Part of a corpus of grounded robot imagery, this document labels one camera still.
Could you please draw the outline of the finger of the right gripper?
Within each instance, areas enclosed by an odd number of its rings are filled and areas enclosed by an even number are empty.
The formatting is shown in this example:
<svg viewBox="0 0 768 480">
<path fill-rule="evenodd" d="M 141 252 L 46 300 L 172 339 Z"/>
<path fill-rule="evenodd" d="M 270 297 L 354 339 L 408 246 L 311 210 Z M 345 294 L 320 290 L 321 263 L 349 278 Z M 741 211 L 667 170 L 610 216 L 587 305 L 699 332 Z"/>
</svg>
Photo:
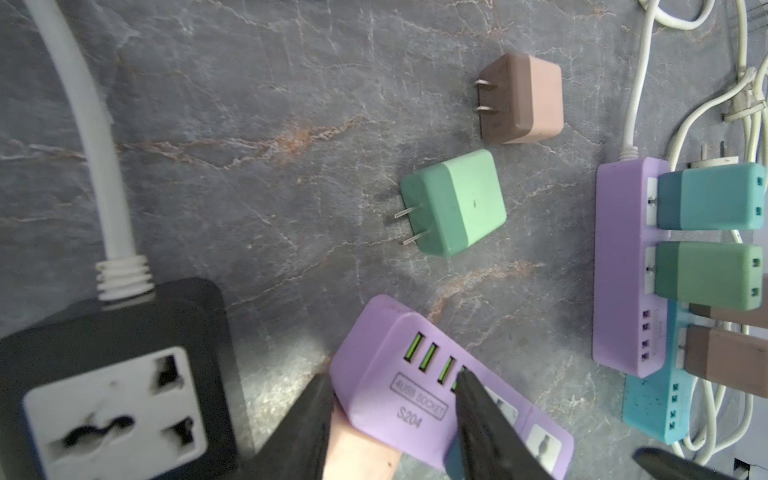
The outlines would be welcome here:
<svg viewBox="0 0 768 480">
<path fill-rule="evenodd" d="M 728 475 L 654 447 L 638 448 L 632 459 L 656 480 L 729 480 Z"/>
</svg>

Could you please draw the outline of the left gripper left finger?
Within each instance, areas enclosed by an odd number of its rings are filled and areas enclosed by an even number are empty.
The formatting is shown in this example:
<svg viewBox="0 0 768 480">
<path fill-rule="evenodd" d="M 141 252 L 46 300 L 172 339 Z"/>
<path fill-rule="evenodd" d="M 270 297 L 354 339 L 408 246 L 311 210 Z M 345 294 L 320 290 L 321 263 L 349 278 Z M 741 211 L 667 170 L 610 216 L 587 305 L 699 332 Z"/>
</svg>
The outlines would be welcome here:
<svg viewBox="0 0 768 480">
<path fill-rule="evenodd" d="M 329 375 L 315 375 L 240 479 L 322 479 L 333 407 Z"/>
</svg>

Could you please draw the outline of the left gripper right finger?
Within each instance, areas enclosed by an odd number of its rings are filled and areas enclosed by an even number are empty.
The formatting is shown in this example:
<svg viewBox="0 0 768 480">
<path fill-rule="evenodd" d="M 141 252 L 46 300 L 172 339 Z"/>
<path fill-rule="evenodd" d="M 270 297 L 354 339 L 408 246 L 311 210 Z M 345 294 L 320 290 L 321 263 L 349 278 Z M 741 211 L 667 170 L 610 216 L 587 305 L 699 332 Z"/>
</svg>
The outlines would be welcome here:
<svg viewBox="0 0 768 480">
<path fill-rule="evenodd" d="M 464 478 L 550 477 L 473 372 L 465 370 L 458 374 L 455 395 Z"/>
</svg>

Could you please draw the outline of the purple power strip front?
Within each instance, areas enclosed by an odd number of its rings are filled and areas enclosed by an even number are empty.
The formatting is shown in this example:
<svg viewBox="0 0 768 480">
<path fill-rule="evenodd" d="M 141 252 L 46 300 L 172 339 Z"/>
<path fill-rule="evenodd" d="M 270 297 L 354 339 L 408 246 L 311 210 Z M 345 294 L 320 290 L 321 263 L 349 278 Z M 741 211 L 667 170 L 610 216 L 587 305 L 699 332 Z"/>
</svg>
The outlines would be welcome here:
<svg viewBox="0 0 768 480">
<path fill-rule="evenodd" d="M 456 379 L 479 379 L 530 452 L 565 477 L 573 436 L 418 312 L 372 298 L 334 356 L 330 377 L 351 425 L 444 473 L 458 436 Z"/>
</svg>

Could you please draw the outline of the black power strip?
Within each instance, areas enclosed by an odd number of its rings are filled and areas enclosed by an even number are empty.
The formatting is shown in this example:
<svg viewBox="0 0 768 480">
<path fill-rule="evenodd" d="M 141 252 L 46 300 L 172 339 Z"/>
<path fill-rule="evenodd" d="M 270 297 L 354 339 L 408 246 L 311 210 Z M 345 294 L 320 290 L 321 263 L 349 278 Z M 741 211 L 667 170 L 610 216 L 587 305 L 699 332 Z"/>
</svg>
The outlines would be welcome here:
<svg viewBox="0 0 768 480">
<path fill-rule="evenodd" d="M 210 280 L 78 302 L 1 341 L 5 479 L 216 479 L 253 451 Z"/>
</svg>

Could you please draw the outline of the green USB charger plug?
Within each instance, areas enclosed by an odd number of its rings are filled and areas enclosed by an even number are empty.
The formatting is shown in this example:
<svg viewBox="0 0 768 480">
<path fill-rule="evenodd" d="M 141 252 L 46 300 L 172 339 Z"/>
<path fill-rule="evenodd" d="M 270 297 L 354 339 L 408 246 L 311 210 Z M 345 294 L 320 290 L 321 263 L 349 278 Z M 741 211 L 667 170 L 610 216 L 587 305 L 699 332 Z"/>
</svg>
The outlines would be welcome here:
<svg viewBox="0 0 768 480">
<path fill-rule="evenodd" d="M 400 182 L 404 209 L 416 244 L 427 255 L 451 257 L 507 220 L 493 155 L 486 149 L 420 169 Z"/>
</svg>

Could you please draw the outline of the pink USB charger plug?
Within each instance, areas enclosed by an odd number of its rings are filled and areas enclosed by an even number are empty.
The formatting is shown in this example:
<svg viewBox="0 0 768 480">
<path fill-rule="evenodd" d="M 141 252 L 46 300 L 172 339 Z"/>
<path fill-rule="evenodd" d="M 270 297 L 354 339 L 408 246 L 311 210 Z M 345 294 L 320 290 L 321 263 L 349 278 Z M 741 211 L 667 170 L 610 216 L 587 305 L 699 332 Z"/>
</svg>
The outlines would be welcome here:
<svg viewBox="0 0 768 480">
<path fill-rule="evenodd" d="M 486 66 L 474 86 L 481 138 L 492 144 L 536 143 L 564 128 L 562 69 L 519 52 Z"/>
</svg>

